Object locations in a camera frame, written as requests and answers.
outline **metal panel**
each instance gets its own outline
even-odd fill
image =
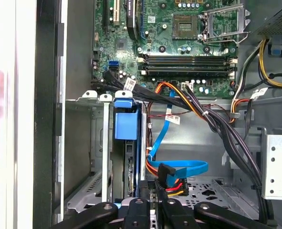
[[[0,229],[33,225],[35,12],[0,0]]]
[[[263,136],[263,184],[265,199],[282,199],[282,135]]]
[[[203,103],[217,103],[226,109],[229,101],[203,101]],[[166,107],[155,105],[151,115],[165,114]],[[184,109],[173,107],[172,112],[180,113]],[[151,118],[153,123],[152,134],[155,140],[159,135],[164,118]],[[193,112],[180,116],[180,125],[170,124],[168,131],[156,155],[157,161],[162,160],[203,160],[209,164],[208,172],[200,176],[232,177],[230,164],[222,166],[222,156],[225,152],[221,138],[213,133],[208,124],[199,119]]]

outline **motherboard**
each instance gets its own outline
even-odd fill
[[[239,4],[236,0],[95,0],[93,76],[116,72],[152,91],[159,82],[188,84],[198,97],[232,98],[237,45],[203,42],[203,19],[213,9]],[[237,29],[237,12],[211,19],[214,36]]]

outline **ventilation hole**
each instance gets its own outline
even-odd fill
[[[214,199],[218,199],[217,197],[208,197],[207,200],[214,200]]]
[[[208,197],[210,195],[215,195],[215,192],[211,190],[205,190],[204,192],[202,192],[202,194]]]

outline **cpu socket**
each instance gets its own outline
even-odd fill
[[[196,40],[198,27],[197,16],[174,15],[173,17],[173,39],[174,40]]]

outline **green circuit board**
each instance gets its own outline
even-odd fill
[[[139,0],[139,7],[141,8],[139,11],[142,12],[139,23],[142,26],[139,28],[137,41],[130,39],[127,31],[127,0],[109,0],[107,11],[104,0],[95,1],[94,50],[98,61],[97,67],[93,69],[94,78],[101,79],[102,73],[108,69],[108,62],[115,60],[120,63],[117,74],[124,73],[123,77],[119,78],[123,83],[125,83],[127,77],[133,76],[138,84],[154,90],[160,81],[174,82],[176,80],[179,88],[181,88],[182,83],[195,81],[193,91],[196,96],[233,97],[230,86],[233,77],[152,77],[142,75],[138,69],[140,53],[162,56],[236,57],[237,47],[234,42],[214,43],[208,46],[197,40],[200,28],[198,15],[208,9],[223,7],[222,0]],[[196,5],[199,2],[198,7],[183,8],[183,3],[187,5],[188,2],[190,2],[190,5]],[[115,4],[119,4],[119,21],[108,21],[106,29],[103,26],[103,19],[106,17],[105,12],[108,13],[108,19],[114,18],[115,12],[111,11],[110,7],[114,9]],[[190,17],[193,23],[184,23],[186,16]],[[176,25],[180,26],[177,30],[174,29]],[[214,32],[216,34],[235,31],[236,25],[237,13],[235,11],[216,15],[214,18]],[[165,47],[163,53],[161,53],[161,47]],[[165,89],[163,93],[168,94],[169,91]]]

